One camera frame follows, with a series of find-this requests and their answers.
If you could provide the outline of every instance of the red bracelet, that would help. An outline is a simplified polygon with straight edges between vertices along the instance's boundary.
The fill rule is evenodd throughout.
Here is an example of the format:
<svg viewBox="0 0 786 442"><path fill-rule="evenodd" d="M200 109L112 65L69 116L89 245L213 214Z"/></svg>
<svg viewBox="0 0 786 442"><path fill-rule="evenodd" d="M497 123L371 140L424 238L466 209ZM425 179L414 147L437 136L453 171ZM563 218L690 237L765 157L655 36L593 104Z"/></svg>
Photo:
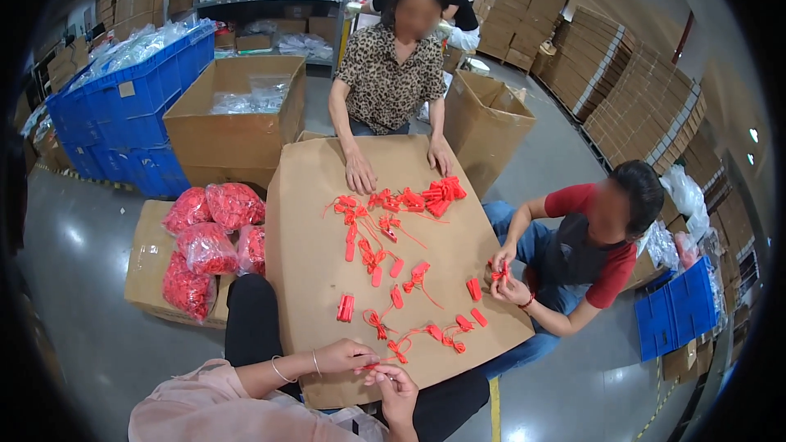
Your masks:
<svg viewBox="0 0 786 442"><path fill-rule="evenodd" d="M526 302L526 304L520 305L519 309L525 310L527 307L529 307L530 304L532 304L533 300L535 300L535 294L534 293L530 293L530 299Z"/></svg>

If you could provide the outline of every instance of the black pants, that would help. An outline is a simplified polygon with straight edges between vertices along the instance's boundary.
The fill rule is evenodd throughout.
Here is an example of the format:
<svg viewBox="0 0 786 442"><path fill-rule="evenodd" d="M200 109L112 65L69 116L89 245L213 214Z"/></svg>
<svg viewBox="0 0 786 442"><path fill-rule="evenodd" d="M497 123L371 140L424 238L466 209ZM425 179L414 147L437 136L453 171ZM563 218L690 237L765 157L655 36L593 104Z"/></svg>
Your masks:
<svg viewBox="0 0 786 442"><path fill-rule="evenodd" d="M224 349L233 367L266 362L274 355L284 354L278 337L278 302L267 280L260 275L241 276L230 286L227 305L230 316ZM297 384L288 384L280 390L300 399ZM421 389L413 415L420 442L442 442L483 407L488 398L488 381L477 370Z"/></svg>

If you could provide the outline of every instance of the stacked blue crates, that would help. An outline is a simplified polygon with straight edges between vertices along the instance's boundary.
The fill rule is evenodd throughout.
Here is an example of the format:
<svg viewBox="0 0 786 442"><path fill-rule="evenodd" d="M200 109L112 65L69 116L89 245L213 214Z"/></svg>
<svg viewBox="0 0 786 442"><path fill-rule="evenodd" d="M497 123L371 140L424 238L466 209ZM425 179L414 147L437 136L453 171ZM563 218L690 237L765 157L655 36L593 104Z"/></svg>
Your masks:
<svg viewBox="0 0 786 442"><path fill-rule="evenodd" d="M149 197L177 197L187 190L161 118L212 62L213 45L213 27L203 24L141 63L71 92L69 83L47 98L77 172L132 183Z"/></svg>
<svg viewBox="0 0 786 442"><path fill-rule="evenodd" d="M706 256L682 275L636 302L641 360L673 352L718 324Z"/></svg>

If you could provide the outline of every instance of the black t-shirt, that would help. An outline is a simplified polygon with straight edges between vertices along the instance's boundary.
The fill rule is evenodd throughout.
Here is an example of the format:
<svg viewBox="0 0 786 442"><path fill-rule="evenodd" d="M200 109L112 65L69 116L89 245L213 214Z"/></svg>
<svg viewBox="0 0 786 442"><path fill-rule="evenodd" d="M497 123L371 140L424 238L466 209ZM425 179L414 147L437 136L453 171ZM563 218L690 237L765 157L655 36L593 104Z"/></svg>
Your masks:
<svg viewBox="0 0 786 442"><path fill-rule="evenodd" d="M469 0L450 0L450 5L458 6L458 11L453 16L458 29L472 31L478 28L478 20L475 17L475 11L472 10L472 5L469 4Z"/></svg>
<svg viewBox="0 0 786 442"><path fill-rule="evenodd" d="M384 14L385 11L388 10L388 7L391 6L393 0L372 0L371 5L374 7L374 11L377 11L379 14Z"/></svg>

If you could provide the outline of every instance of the bundle of red tags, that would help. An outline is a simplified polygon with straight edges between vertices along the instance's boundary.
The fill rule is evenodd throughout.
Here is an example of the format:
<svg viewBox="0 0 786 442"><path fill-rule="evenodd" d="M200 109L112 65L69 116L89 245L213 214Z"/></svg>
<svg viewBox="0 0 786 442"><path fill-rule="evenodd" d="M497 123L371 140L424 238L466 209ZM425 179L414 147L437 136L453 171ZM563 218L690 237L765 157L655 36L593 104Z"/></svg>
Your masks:
<svg viewBox="0 0 786 442"><path fill-rule="evenodd" d="M202 324L216 298L216 275L265 271L265 202L242 183L183 192L161 221L176 236L163 298ZM237 248L231 238L240 230Z"/></svg>

